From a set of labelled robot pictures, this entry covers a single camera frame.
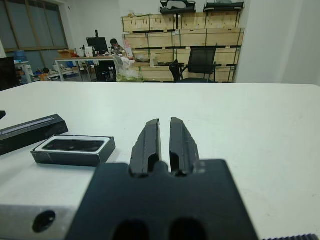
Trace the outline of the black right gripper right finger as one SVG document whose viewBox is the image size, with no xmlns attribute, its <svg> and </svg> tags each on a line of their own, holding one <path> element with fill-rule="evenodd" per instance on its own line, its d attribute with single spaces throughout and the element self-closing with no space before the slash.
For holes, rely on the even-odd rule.
<svg viewBox="0 0 320 240">
<path fill-rule="evenodd" d="M 169 156 L 171 173 L 176 177 L 185 177 L 194 170 L 199 161 L 198 146 L 185 123 L 176 117 L 170 121 Z"/>
</svg>

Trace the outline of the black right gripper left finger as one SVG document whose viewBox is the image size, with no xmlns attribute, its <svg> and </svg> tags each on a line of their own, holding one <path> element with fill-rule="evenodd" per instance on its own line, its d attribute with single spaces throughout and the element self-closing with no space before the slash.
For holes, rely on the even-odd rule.
<svg viewBox="0 0 320 240">
<path fill-rule="evenodd" d="M 148 121 L 132 148 L 130 158 L 130 174 L 135 178 L 143 178 L 153 172 L 161 157 L 160 120 Z"/>
</svg>

